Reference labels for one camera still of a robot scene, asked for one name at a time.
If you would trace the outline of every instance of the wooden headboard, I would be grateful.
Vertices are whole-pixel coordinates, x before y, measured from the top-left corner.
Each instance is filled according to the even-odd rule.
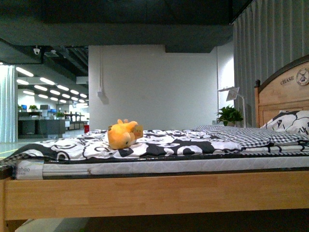
[[[267,123],[279,110],[309,110],[309,55],[284,66],[262,85],[256,81],[256,127]]]

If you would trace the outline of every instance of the emblem on headboard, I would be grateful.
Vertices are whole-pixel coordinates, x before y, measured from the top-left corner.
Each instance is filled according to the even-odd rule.
[[[309,71],[306,68],[302,68],[296,75],[296,81],[299,85],[305,86],[309,83]]]

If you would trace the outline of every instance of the white wall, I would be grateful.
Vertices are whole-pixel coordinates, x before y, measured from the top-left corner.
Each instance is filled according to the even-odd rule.
[[[229,42],[218,49],[218,89],[235,86],[234,83],[234,44]],[[226,101],[228,91],[218,92],[218,109],[234,105],[234,101]]]
[[[105,103],[97,96],[100,59]],[[180,54],[165,53],[162,45],[89,46],[89,102],[91,130],[107,129],[118,118],[145,130],[211,124],[218,102],[217,50]]]

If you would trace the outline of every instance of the gray curtain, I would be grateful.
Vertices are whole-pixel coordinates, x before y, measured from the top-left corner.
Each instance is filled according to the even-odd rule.
[[[255,127],[255,80],[309,54],[309,0],[254,0],[234,22],[235,86]],[[241,101],[236,101],[241,109]]]

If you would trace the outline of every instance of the mattress label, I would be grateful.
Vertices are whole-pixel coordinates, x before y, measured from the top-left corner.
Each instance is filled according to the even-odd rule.
[[[43,180],[43,160],[20,160],[17,163],[17,180]]]

